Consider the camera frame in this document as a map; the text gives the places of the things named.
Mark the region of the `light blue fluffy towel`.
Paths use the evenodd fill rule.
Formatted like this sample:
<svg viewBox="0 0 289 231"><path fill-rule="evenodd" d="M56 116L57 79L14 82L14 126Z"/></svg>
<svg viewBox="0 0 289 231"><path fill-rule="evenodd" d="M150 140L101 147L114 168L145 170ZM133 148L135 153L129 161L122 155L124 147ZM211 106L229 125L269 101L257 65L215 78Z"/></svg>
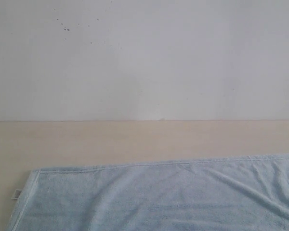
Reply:
<svg viewBox="0 0 289 231"><path fill-rule="evenodd" d="M289 154L31 171L9 231L289 231Z"/></svg>

